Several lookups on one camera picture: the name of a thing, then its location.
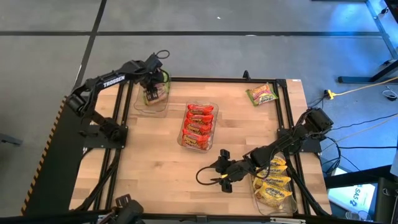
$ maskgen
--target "wooden tabletop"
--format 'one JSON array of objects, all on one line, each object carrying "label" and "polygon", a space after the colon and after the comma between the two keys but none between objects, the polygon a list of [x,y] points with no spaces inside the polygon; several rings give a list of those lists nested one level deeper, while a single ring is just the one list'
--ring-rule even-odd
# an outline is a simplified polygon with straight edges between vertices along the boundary
[{"label": "wooden tabletop", "polygon": [[[287,80],[294,120],[307,109],[300,80]],[[127,125],[129,133],[122,150],[114,196],[130,194],[146,213],[209,215],[261,215],[254,206],[248,176],[233,183],[233,193],[221,191],[220,185],[204,186],[195,180],[198,169],[217,160],[220,149],[227,149],[232,159],[241,159],[251,149],[276,140],[278,117],[275,102],[254,107],[245,90],[255,83],[172,82],[169,106],[164,118],[141,115],[134,108],[138,86],[133,89]],[[96,110],[111,116],[118,88],[101,92]],[[177,144],[177,136],[188,100],[210,101],[219,106],[213,147],[207,153],[188,150]],[[93,190],[100,175],[104,149],[94,149],[83,159],[70,208],[76,208]],[[305,183],[318,203],[331,213],[320,161],[314,154],[301,153]],[[219,177],[213,170],[200,175],[203,182]],[[300,194],[298,210],[303,213]],[[106,194],[102,198],[104,207]]]}]

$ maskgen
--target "snack bag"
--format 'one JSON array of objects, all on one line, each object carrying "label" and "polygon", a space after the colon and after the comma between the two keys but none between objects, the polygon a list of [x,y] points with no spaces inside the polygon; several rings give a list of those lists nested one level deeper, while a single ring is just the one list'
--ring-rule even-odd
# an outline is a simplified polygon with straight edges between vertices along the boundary
[{"label": "snack bag", "polygon": [[188,118],[185,118],[184,128],[195,134],[206,135],[209,134],[213,125],[210,124],[198,124]]},{"label": "snack bag", "polygon": [[211,105],[199,105],[199,104],[189,104],[187,106],[188,110],[193,114],[209,115],[214,109]]},{"label": "snack bag", "polygon": [[290,177],[286,177],[284,175],[279,175],[279,174],[270,174],[267,178],[265,179],[260,179],[260,178],[254,178],[253,181],[253,187],[254,189],[259,189],[264,182],[270,183],[277,185],[279,187],[285,186],[289,181],[291,180]]},{"label": "snack bag", "polygon": [[193,114],[191,111],[187,112],[187,118],[191,121],[194,121],[198,124],[210,124],[213,121],[214,115],[200,115],[200,114]]},{"label": "snack bag", "polygon": [[206,150],[209,138],[209,135],[201,136],[199,134],[194,134],[185,128],[182,130],[183,146],[193,146],[198,149]]},{"label": "snack bag", "polygon": [[262,103],[278,99],[275,93],[272,92],[271,88],[269,88],[268,83],[265,85],[261,85],[252,90],[246,90],[251,102],[254,106],[258,106]]},{"label": "snack bag", "polygon": [[279,156],[274,156],[274,158],[271,160],[271,166],[283,166],[285,164],[286,161]]},{"label": "snack bag", "polygon": [[287,168],[287,166],[271,166],[269,168],[269,173],[270,174],[282,174],[283,171],[285,171]]},{"label": "snack bag", "polygon": [[261,203],[278,208],[285,198],[292,195],[292,193],[283,187],[264,182],[261,188],[255,191],[254,195]]}]

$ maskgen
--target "yellow and black hazard stripe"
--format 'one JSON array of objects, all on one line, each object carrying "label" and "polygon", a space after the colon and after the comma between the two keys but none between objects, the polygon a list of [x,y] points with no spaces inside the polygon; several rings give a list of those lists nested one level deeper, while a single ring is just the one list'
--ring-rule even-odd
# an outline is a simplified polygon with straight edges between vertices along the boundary
[{"label": "yellow and black hazard stripe", "polygon": [[53,123],[53,126],[51,128],[51,134],[49,135],[49,139],[47,140],[47,142],[45,144],[45,147],[44,147],[44,150],[43,150],[43,154],[42,154],[42,157],[40,158],[39,165],[37,166],[37,169],[35,171],[35,175],[33,176],[32,183],[30,183],[30,187],[29,187],[29,190],[27,191],[27,195],[25,197],[24,204],[22,205],[22,208],[21,208],[21,215],[25,215],[27,204],[29,202],[30,196],[32,195],[34,186],[36,184],[36,180],[37,180],[37,178],[39,178],[40,171],[42,170],[42,166],[44,164],[45,157],[46,157],[46,155],[48,153],[48,150],[49,150],[49,147],[50,147],[52,136],[55,133],[55,130],[56,130],[57,124],[58,124],[58,120],[60,119],[63,107],[65,105],[65,100],[66,100],[66,96],[62,100],[62,104],[60,105],[60,109],[58,110],[57,116],[55,117],[55,122]]}]

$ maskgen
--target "concrete floor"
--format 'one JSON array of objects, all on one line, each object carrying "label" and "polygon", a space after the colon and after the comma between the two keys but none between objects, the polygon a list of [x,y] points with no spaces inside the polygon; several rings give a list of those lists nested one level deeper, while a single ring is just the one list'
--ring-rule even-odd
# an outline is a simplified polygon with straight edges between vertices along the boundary
[{"label": "concrete floor", "polygon": [[[378,12],[383,1],[372,0]],[[93,27],[100,0],[2,0],[2,30],[87,30]],[[381,18],[398,46],[397,24]],[[108,1],[99,30],[259,30],[377,31],[363,3],[309,0],[113,0]],[[70,92],[88,37],[0,37],[0,133],[24,140],[21,147],[0,144],[0,216],[18,215],[32,180],[60,100]],[[380,37],[97,37],[85,78],[109,72],[130,59],[145,59],[161,49],[171,52],[164,67],[175,76],[302,79],[307,101],[324,89],[341,92],[338,76],[371,76],[391,55]],[[391,85],[398,92],[398,86]],[[377,86],[326,101],[335,126],[396,113]],[[333,131],[340,139],[370,127]],[[398,120],[341,142],[341,146],[395,146]],[[329,145],[325,140],[322,146]],[[360,169],[390,164],[395,149],[346,149],[343,155]],[[335,148],[322,157],[336,157]],[[355,170],[344,159],[341,166]]]}]

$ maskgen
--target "red snack package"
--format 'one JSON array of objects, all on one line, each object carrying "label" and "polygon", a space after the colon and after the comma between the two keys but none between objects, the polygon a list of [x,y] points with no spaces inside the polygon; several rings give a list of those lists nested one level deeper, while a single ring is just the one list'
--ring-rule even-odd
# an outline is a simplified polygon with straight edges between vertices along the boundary
[{"label": "red snack package", "polygon": [[190,132],[193,132],[195,134],[200,134],[200,135],[206,135],[210,133],[211,128],[213,125],[210,124],[198,124],[194,121],[191,121],[190,119],[186,118],[184,122],[184,128],[189,130]]},{"label": "red snack package", "polygon": [[188,110],[190,110],[193,114],[200,115],[209,115],[214,109],[214,106],[211,105],[197,105],[197,104],[189,104],[187,106]]},{"label": "red snack package", "polygon": [[214,115],[200,115],[200,114],[193,114],[191,111],[187,112],[187,118],[191,121],[194,121],[198,124],[210,124],[213,121]]},{"label": "red snack package", "polygon": [[209,135],[201,136],[199,134],[194,134],[185,128],[182,130],[183,146],[193,146],[198,149],[206,150],[209,138]]}]

